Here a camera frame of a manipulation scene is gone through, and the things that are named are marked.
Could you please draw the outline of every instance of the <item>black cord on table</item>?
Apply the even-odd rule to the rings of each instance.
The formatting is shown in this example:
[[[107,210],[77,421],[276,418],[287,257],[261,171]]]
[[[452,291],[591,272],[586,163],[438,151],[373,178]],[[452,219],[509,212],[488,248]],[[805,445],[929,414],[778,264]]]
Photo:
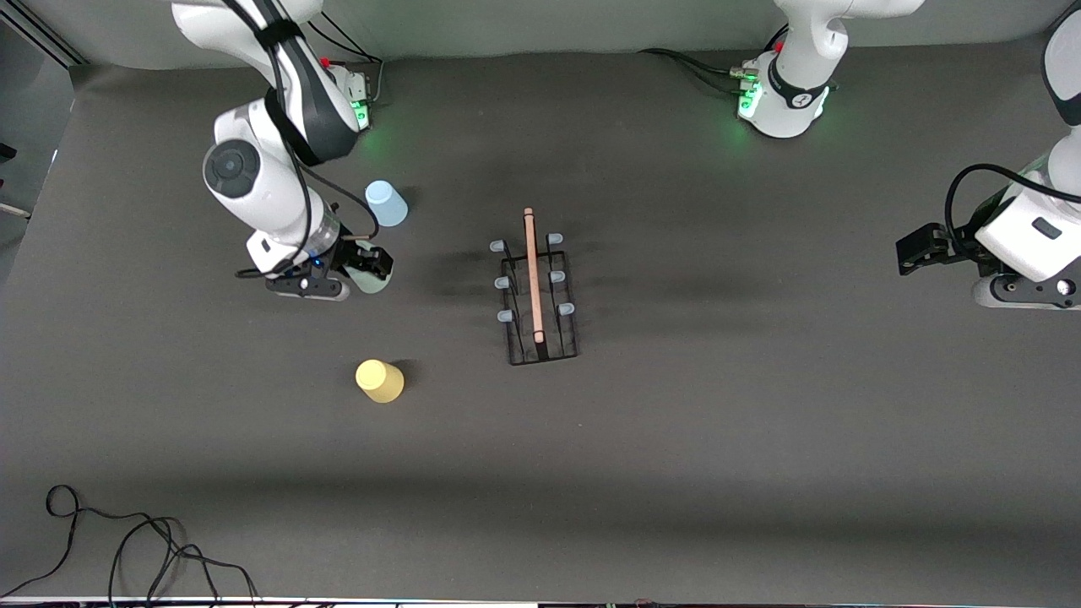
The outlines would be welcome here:
[[[766,51],[772,51],[773,50],[773,45],[777,43],[777,40],[780,40],[780,37],[784,36],[786,31],[788,31],[788,24],[787,23],[785,25],[780,26],[780,29],[778,29],[773,35],[773,37],[770,38],[770,41],[765,43],[765,47],[762,47],[762,52],[764,53]]]
[[[1044,186],[1043,184],[1033,182],[1019,173],[1006,169],[1005,167],[990,164],[987,162],[965,167],[960,173],[957,174],[957,176],[953,177],[953,182],[950,183],[949,189],[946,191],[946,203],[944,206],[946,212],[946,233],[949,234],[949,238],[953,242],[953,249],[976,264],[983,264],[983,262],[976,256],[975,252],[969,249],[969,247],[961,241],[961,238],[957,234],[957,228],[953,227],[953,197],[957,196],[957,189],[961,185],[961,182],[964,181],[970,173],[975,173],[976,171],[990,171],[992,173],[998,173],[999,175],[1016,182],[1026,188],[1033,189],[1042,195],[1059,198],[1069,202],[1081,203],[1081,196],[1071,195],[1069,193],[1064,193],[1062,190]]]
[[[68,495],[71,497],[71,502],[72,502],[71,511],[62,513],[56,511],[56,508],[54,507],[53,501],[55,500],[56,494],[61,491],[65,491],[68,493]],[[9,595],[18,592],[19,590],[31,583],[41,581],[43,579],[48,579],[49,577],[55,574],[61,569],[61,567],[64,566],[65,563],[67,563],[68,557],[71,555],[71,546],[75,544],[75,531],[79,525],[79,516],[82,515],[83,513],[92,513],[94,515],[97,515],[98,517],[112,520],[130,519],[132,517],[139,517],[143,519],[143,521],[139,521],[134,528],[132,528],[131,530],[128,531],[126,534],[124,534],[123,540],[120,542],[120,545],[117,547],[117,552],[112,557],[112,566],[109,569],[109,584],[108,584],[108,602],[110,606],[114,605],[112,589],[116,582],[117,570],[120,565],[120,557],[123,554],[124,546],[126,545],[128,541],[131,540],[131,538],[135,534],[135,532],[146,527],[149,527],[159,537],[161,537],[162,540],[165,541],[165,557],[162,560],[161,568],[158,570],[157,577],[155,577],[154,583],[151,583],[150,587],[147,591],[147,596],[146,596],[147,607],[151,605],[155,593],[158,591],[158,586],[161,584],[161,581],[164,580],[165,574],[169,573],[170,568],[172,568],[173,564],[175,564],[179,559],[188,559],[191,561],[196,561],[202,567],[203,576],[206,578],[206,586],[210,587],[210,591],[213,594],[214,599],[216,600],[221,600],[222,595],[221,593],[218,593],[217,586],[214,584],[214,579],[210,573],[210,566],[235,569],[238,570],[241,574],[243,574],[244,583],[248,585],[248,592],[249,595],[251,595],[252,597],[253,605],[255,603],[255,597],[258,595],[258,591],[255,589],[255,583],[252,581],[252,577],[248,573],[248,570],[245,570],[242,566],[238,566],[236,564],[229,564],[227,561],[219,561],[217,559],[211,559],[205,555],[203,555],[202,551],[196,544],[188,543],[185,545],[181,545],[179,543],[177,543],[176,540],[173,538],[173,525],[181,527],[181,521],[175,517],[151,517],[150,515],[143,512],[128,513],[125,515],[114,515],[111,513],[106,513],[104,511],[94,508],[92,506],[83,506],[79,502],[79,494],[75,491],[75,488],[63,484],[53,486],[52,488],[50,488],[49,493],[45,494],[45,512],[48,512],[49,515],[53,517],[57,517],[61,519],[67,519],[67,518],[71,519],[71,526],[68,528],[67,545],[64,548],[64,554],[61,556],[59,560],[56,563],[55,566],[53,566],[51,570],[39,577],[34,577],[32,579],[23,581],[22,583],[15,585],[14,587],[5,592],[3,595],[0,595],[0,598],[8,597]]]

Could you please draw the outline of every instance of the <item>gray table surface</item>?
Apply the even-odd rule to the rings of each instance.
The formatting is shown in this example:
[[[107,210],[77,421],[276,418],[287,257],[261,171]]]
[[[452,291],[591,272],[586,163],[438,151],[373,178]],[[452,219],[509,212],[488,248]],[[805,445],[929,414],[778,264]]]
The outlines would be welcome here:
[[[959,169],[1065,133],[1040,49],[854,50],[793,141],[654,56],[395,62],[323,172],[412,212],[391,286],[338,304],[231,276],[248,229],[199,162],[254,71],[81,72],[5,290],[3,586],[59,555],[67,483],[265,594],[1077,605],[1081,317],[893,250]],[[512,369],[486,244],[526,206],[568,236],[583,354]],[[353,384],[370,357],[397,402]],[[126,528],[85,520],[26,593],[104,593]],[[159,559],[137,540],[121,590]]]

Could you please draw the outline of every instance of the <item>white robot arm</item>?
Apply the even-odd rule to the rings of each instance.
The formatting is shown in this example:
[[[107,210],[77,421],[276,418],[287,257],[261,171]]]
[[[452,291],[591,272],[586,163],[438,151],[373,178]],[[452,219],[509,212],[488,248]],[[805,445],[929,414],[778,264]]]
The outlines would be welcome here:
[[[1069,134],[1020,174],[995,164],[974,164],[959,173],[947,195],[945,225],[927,224],[897,242],[902,275],[971,260],[983,276],[973,295],[984,306],[1081,309],[1079,57],[1081,4],[1058,24],[1043,54],[1044,83]],[[965,175],[980,170],[1005,175],[1014,184],[984,201],[965,226],[955,228],[957,187]]]
[[[349,275],[362,291],[381,290],[392,260],[352,237],[333,209],[307,187],[299,162],[316,166],[348,155],[368,127],[363,76],[324,67],[301,34],[322,0],[179,0],[173,17],[197,45],[255,67],[271,83],[267,95],[214,121],[215,145],[203,180],[215,198],[255,229],[248,251],[255,268],[282,295],[343,300]]]
[[[760,78],[737,116],[771,137],[795,137],[822,114],[827,83],[849,49],[842,18],[911,14],[924,0],[774,0],[788,17],[784,49],[744,62]]]

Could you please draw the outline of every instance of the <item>cable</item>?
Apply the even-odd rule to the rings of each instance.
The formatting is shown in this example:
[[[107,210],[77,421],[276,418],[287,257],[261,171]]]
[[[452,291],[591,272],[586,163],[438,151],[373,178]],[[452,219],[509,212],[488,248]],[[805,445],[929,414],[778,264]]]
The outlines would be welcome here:
[[[685,55],[683,53],[680,53],[679,51],[672,51],[670,49],[655,49],[655,48],[654,49],[642,49],[641,51],[639,51],[639,53],[645,53],[645,54],[649,54],[649,55],[662,55],[662,56],[670,57],[670,58],[675,60],[676,63],[678,63],[679,65],[681,65],[684,68],[686,68],[686,70],[690,71],[692,76],[694,76],[699,81],[704,82],[707,87],[709,87],[710,89],[713,89],[715,91],[720,91],[721,93],[737,93],[738,92],[734,88],[721,87],[719,83],[717,83],[717,82],[710,80],[709,78],[707,78],[705,74],[702,74],[700,71],[697,71],[697,69],[700,69],[700,70],[704,70],[704,71],[706,71],[708,74],[711,74],[711,75],[718,75],[718,76],[719,75],[724,75],[724,76],[728,76],[729,70],[726,70],[726,69],[721,69],[721,68],[718,68],[718,67],[713,67],[713,66],[711,66],[709,64],[699,62],[698,60],[696,60],[696,58],[694,58],[694,57],[692,57],[690,55]]]
[[[368,204],[368,202],[365,202],[362,198],[358,197],[357,195],[350,193],[349,190],[343,188],[342,186],[335,184],[334,182],[331,182],[326,177],[323,177],[319,173],[316,173],[310,168],[304,167],[303,169],[304,169],[305,173],[307,173],[308,175],[311,175],[316,180],[322,182],[328,187],[336,190],[338,194],[341,194],[343,196],[346,196],[346,197],[352,199],[353,202],[356,202],[357,204],[361,206],[364,209],[364,211],[366,211],[368,214],[372,217],[372,225],[374,226],[374,228],[372,228],[372,234],[366,235],[366,236],[356,236],[356,235],[353,235],[352,237],[346,237],[343,240],[371,240],[371,239],[375,238],[376,235],[379,234],[379,220],[375,216],[375,212],[372,211],[372,208]]]
[[[953,249],[976,264],[983,264],[983,262],[980,262],[976,254],[969,249],[969,246],[961,242],[961,239],[957,234],[957,228],[953,227],[953,197],[957,195],[958,186],[961,185],[961,182],[965,179],[965,176],[970,173],[975,173],[976,171],[990,171],[992,173],[998,173],[999,175],[1016,182],[1026,188],[1033,189],[1042,195],[1059,198],[1068,202],[1081,203],[1081,196],[1071,195],[1069,193],[1064,193],[1062,190],[1044,186],[1043,184],[1033,182],[1019,173],[1015,173],[1006,169],[1005,167],[990,164],[987,162],[965,167],[960,173],[957,174],[957,176],[953,177],[953,182],[949,185],[949,190],[946,191],[946,203],[944,206],[946,212],[946,232],[949,234],[950,240],[953,241]]]
[[[705,70],[705,71],[709,71],[709,72],[712,72],[712,74],[723,74],[725,76],[728,76],[728,74],[729,74],[728,69],[723,69],[723,68],[719,68],[719,67],[713,67],[713,66],[711,66],[711,65],[709,65],[707,63],[699,62],[698,60],[692,57],[691,55],[688,55],[685,53],[680,53],[679,51],[672,51],[671,49],[658,49],[658,48],[654,47],[654,48],[651,48],[651,49],[642,49],[641,51],[639,51],[639,53],[646,53],[646,54],[650,54],[650,55],[664,55],[666,57],[671,57],[671,58],[673,58],[676,61],[683,62],[683,63],[689,64],[689,65],[693,65],[694,67],[696,67],[698,69],[702,69],[702,70]]]
[[[55,500],[56,494],[62,490],[66,491],[68,495],[71,497],[72,507],[71,511],[66,513],[57,512],[53,505],[53,501]],[[181,545],[179,543],[177,543],[176,540],[173,538],[172,525],[175,524],[178,528],[183,526],[181,525],[181,521],[175,517],[151,517],[150,515],[143,512],[128,513],[125,515],[115,515],[111,513],[106,513],[104,511],[94,508],[92,506],[83,506],[79,502],[79,494],[75,491],[75,488],[63,484],[53,486],[52,488],[49,489],[49,493],[45,494],[45,512],[49,513],[49,515],[51,515],[52,517],[56,517],[59,519],[67,519],[69,517],[71,518],[71,526],[68,528],[67,544],[64,548],[64,554],[61,556],[59,560],[56,563],[55,566],[53,566],[51,570],[39,577],[34,577],[32,579],[23,581],[22,583],[15,585],[14,587],[5,592],[3,595],[0,595],[0,598],[8,597],[9,595],[18,592],[26,585],[48,579],[49,577],[55,574],[61,569],[61,567],[64,566],[68,557],[71,555],[71,546],[75,544],[75,531],[79,525],[79,516],[83,513],[92,513],[94,515],[97,515],[98,517],[112,520],[130,519],[132,517],[141,517],[143,519],[143,521],[139,521],[137,525],[135,525],[134,528],[132,528],[131,530],[128,531],[126,534],[124,534],[123,540],[117,547],[116,554],[114,554],[112,566],[109,570],[109,584],[108,584],[108,603],[110,606],[115,606],[112,602],[112,589],[116,582],[117,571],[120,565],[120,557],[123,554],[124,546],[126,545],[128,541],[131,540],[131,538],[135,534],[135,532],[142,530],[145,527],[149,527],[150,529],[152,529],[159,537],[161,537],[162,540],[165,541],[165,557],[162,560],[162,565],[161,568],[159,568],[158,570],[157,577],[155,577],[154,582],[147,590],[146,600],[148,607],[150,606],[154,595],[158,591],[158,586],[161,584],[161,581],[165,578],[165,574],[169,573],[169,570],[170,568],[172,568],[173,564],[175,564],[178,559],[189,559],[202,566],[203,576],[206,578],[206,585],[210,587],[210,591],[213,594],[214,599],[216,600],[222,599],[222,594],[218,593],[217,586],[214,584],[214,579],[210,573],[210,566],[216,566],[219,568],[230,568],[240,571],[240,573],[243,574],[244,577],[244,583],[248,586],[249,595],[252,597],[253,605],[255,602],[255,597],[258,595],[258,591],[255,589],[255,583],[252,581],[251,574],[249,574],[248,570],[245,570],[242,566],[238,566],[236,564],[229,564],[227,561],[218,561],[216,559],[211,559],[204,556],[202,550],[200,550],[199,546],[196,544],[188,543],[185,545]]]
[[[368,53],[362,53],[362,52],[357,51],[355,49],[350,49],[350,48],[346,47],[345,44],[338,42],[337,40],[334,40],[330,36],[326,36],[325,34],[323,34],[323,30],[321,30],[318,27],[316,27],[316,24],[313,24],[311,22],[308,22],[308,26],[310,26],[311,30],[315,31],[316,34],[318,34],[323,40],[330,42],[331,44],[334,44],[338,49],[342,49],[344,51],[348,51],[350,53],[353,53],[355,55],[360,55],[360,56],[364,57],[365,60],[368,60],[369,63],[381,63],[381,62],[376,62],[375,60],[373,60],[371,57],[371,55],[369,55]]]
[[[784,36],[786,31],[788,31],[788,24],[787,23],[785,25],[780,26],[780,29],[778,29],[773,35],[773,37],[770,38],[770,41],[765,43],[765,47],[762,47],[762,52],[764,53],[766,51],[772,51],[773,50],[773,45],[777,43],[777,40],[780,40],[780,37]]]
[[[344,29],[342,29],[341,27],[338,27],[337,23],[334,19],[332,19],[330,15],[326,14],[326,11],[320,11],[319,14],[322,15],[324,19],[326,19],[326,23],[331,24],[331,27],[333,27],[334,29],[338,30],[338,34],[341,34],[342,36],[345,36],[345,39],[348,40],[353,47],[357,48],[357,52],[359,52],[361,55],[363,55],[363,56],[372,60],[373,62],[381,63],[381,64],[383,63],[383,60],[381,60],[379,57],[376,57],[375,55],[370,55],[368,53],[368,51],[364,50],[363,47],[361,47],[360,44],[357,44],[357,41],[353,40],[352,38],[350,38],[349,35],[346,34]]]
[[[249,15],[241,6],[237,3],[237,0],[222,0],[226,6],[228,6],[233,13],[240,17],[240,21],[248,26],[248,29],[252,30],[252,34],[257,35],[262,28]],[[278,61],[278,53],[275,49],[267,49],[267,55],[270,57],[270,67],[273,69],[273,80],[275,90],[278,92],[278,105],[281,106],[282,110],[285,109],[285,93],[282,85],[281,79],[281,65]],[[301,256],[301,252],[304,251],[305,246],[308,244],[308,236],[311,232],[311,196],[308,194],[308,185],[304,181],[304,174],[301,172],[301,162],[296,159],[296,153],[293,151],[293,147],[289,145],[289,142],[284,140],[281,141],[282,146],[284,146],[285,151],[289,153],[289,159],[293,163],[293,171],[296,172],[296,179],[301,182],[301,190],[304,193],[304,237],[301,240],[301,246],[296,248],[293,255],[285,262],[279,262],[275,264],[273,268],[267,272],[261,272],[258,268],[244,268],[243,270],[237,270],[235,276],[238,279],[258,279],[266,278],[269,275],[277,275],[283,273],[294,265],[296,265],[296,259]]]
[[[383,94],[383,68],[386,66],[387,64],[379,62],[379,75],[375,77],[375,96],[372,97],[373,104],[379,101],[379,95]]]

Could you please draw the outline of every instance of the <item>yellow cup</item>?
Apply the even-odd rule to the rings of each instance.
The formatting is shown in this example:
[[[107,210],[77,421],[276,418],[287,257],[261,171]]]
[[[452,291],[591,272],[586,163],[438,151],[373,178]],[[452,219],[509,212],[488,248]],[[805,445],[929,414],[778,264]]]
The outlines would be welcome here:
[[[378,359],[369,359],[357,368],[357,386],[376,404],[389,404],[405,388],[402,370]]]

